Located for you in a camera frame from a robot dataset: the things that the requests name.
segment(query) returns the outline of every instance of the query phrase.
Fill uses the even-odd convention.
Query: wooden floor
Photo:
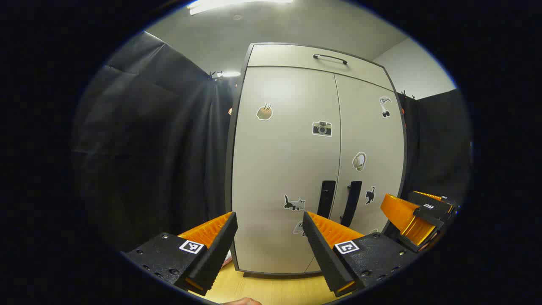
[[[203,296],[216,303],[244,297],[253,298],[262,305],[315,305],[338,299],[322,275],[290,279],[243,277],[243,272],[235,271],[233,263],[220,270],[211,290]]]

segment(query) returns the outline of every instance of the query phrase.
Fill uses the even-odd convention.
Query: finger
[[[262,305],[262,303],[255,301],[249,297],[244,297],[237,301],[231,301],[228,303],[223,303],[222,305]]]

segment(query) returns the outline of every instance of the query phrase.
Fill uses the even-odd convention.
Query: black door handle
[[[335,193],[335,181],[322,181],[322,191],[320,192],[320,202],[318,203],[318,211],[316,214],[329,218],[331,212],[331,204],[333,203],[333,194]]]
[[[344,214],[340,218],[340,224],[345,227],[349,227],[354,218],[354,212],[358,206],[359,193],[362,191],[362,182],[361,181],[352,181],[350,182],[350,192],[348,194],[348,199],[346,200],[346,207],[344,208]]]
[[[338,58],[338,57],[333,57],[333,56],[329,56],[329,55],[322,55],[322,54],[314,54],[312,55],[312,57],[318,59],[319,56],[322,56],[322,57],[329,57],[329,58],[335,58],[335,59],[338,59],[338,60],[342,60],[344,64],[347,64],[348,62],[342,58]]]

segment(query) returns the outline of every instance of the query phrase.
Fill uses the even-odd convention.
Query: white cabinet
[[[383,229],[382,198],[400,192],[404,123],[393,85],[384,68],[371,62],[288,44],[252,44],[242,76],[226,169],[226,209],[237,213],[238,222],[236,269],[319,271],[297,225],[304,211],[321,207],[323,181],[335,183],[335,189],[326,184],[331,195],[323,202],[330,211],[325,216],[338,223],[348,185],[362,182],[350,215],[350,228],[362,234]]]

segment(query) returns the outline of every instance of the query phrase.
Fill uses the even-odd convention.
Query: ceiling light
[[[237,77],[241,75],[241,72],[217,72],[217,77]]]
[[[199,12],[204,12],[219,7],[224,7],[230,4],[239,4],[247,2],[274,2],[274,3],[291,3],[293,0],[197,0],[190,3],[187,8],[191,15]]]

